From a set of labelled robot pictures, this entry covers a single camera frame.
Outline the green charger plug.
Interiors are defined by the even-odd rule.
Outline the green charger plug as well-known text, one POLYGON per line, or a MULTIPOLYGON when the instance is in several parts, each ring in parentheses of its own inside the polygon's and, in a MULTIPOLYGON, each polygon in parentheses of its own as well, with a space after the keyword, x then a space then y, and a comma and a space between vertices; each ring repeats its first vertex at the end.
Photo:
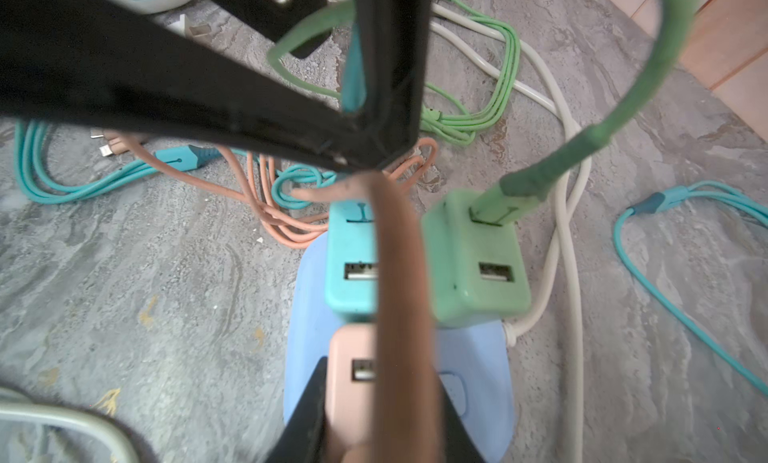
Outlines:
POLYGON ((421 219, 431 308, 442 327, 518 317, 532 307, 515 227, 472 221, 470 206, 479 195, 453 190, 421 219))

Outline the teal charger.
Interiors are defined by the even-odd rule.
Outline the teal charger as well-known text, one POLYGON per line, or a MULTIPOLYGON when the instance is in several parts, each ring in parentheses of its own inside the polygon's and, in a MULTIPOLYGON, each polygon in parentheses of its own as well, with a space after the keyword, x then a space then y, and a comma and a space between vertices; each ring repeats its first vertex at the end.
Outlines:
POLYGON ((362 200, 330 205, 325 300, 347 322, 363 322, 376 312, 378 258, 371 206, 362 200))

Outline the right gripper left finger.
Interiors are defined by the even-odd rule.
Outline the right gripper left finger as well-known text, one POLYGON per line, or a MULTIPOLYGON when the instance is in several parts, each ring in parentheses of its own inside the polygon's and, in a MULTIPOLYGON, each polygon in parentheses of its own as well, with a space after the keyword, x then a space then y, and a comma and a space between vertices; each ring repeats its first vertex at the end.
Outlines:
POLYGON ((322 357, 266 462, 315 463, 323 460, 327 358, 322 357))

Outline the pink charger plug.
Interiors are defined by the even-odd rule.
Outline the pink charger plug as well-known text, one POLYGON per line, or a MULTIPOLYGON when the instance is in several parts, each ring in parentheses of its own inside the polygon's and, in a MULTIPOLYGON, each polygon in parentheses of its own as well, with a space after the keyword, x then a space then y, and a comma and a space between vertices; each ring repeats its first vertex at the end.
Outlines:
POLYGON ((376 326, 347 324, 330 340, 325 390, 325 457, 368 442, 375 389, 376 326))

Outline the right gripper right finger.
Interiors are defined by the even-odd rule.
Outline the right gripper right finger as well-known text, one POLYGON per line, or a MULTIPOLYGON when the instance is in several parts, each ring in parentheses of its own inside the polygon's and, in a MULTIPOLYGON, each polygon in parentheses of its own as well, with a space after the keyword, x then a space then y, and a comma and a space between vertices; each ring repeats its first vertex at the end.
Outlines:
POLYGON ((443 461, 446 463, 484 463, 458 416, 447 390, 441 386, 443 404, 443 461))

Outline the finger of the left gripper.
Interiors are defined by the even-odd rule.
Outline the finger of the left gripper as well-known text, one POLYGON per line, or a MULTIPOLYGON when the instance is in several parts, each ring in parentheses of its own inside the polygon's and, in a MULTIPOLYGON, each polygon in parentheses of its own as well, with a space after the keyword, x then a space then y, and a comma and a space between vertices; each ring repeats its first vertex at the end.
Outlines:
POLYGON ((354 5, 366 100, 341 113, 108 0, 1 0, 1 112, 381 169, 414 143, 414 0, 354 5))

